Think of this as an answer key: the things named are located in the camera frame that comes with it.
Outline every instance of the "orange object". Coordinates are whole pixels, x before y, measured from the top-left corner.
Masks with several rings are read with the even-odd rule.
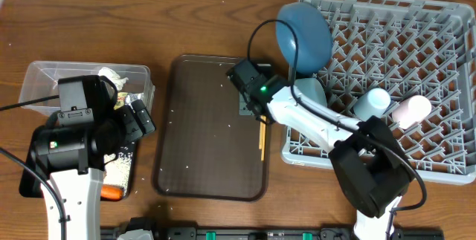
[[[109,200],[120,200],[122,199],[122,189],[104,184],[101,189],[101,197]]]

